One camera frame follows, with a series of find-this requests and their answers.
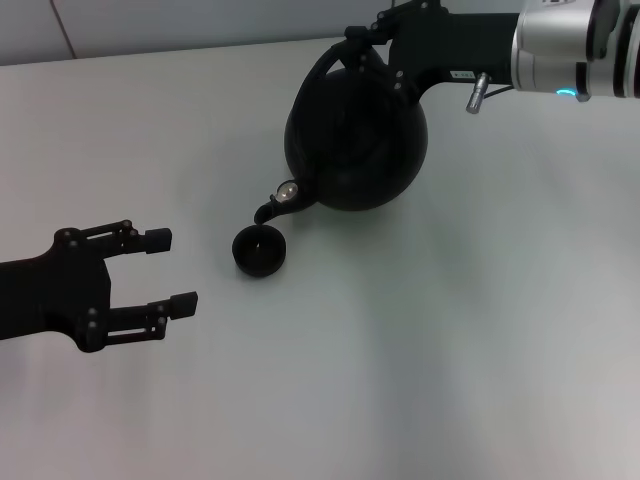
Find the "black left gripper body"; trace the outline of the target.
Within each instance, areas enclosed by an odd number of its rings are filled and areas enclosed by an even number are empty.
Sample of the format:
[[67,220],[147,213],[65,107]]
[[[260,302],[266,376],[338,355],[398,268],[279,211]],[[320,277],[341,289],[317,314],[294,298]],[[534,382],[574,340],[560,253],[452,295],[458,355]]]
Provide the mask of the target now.
[[42,255],[1,264],[1,338],[61,333],[79,350],[104,347],[100,316],[111,281],[104,257],[86,232],[62,229]]

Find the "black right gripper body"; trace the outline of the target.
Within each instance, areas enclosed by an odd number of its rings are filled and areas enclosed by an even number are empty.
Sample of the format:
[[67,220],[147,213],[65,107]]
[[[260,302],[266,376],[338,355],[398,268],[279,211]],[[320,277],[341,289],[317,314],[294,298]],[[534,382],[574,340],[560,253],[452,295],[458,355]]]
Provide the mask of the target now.
[[450,13],[437,1],[411,1],[391,35],[389,67],[415,103],[442,83],[473,84],[483,73],[512,86],[511,51],[516,13]]

